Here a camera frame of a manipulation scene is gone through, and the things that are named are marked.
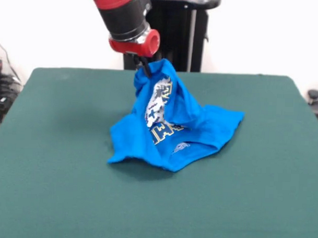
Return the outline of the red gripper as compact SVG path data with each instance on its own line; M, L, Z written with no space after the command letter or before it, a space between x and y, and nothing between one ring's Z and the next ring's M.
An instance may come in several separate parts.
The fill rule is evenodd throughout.
M133 62L136 70L143 69L145 75L151 78L151 70L145 57L154 56L160 45L160 34L155 29L146 30L140 37L132 41L116 41L109 38L112 50L123 54L134 54Z

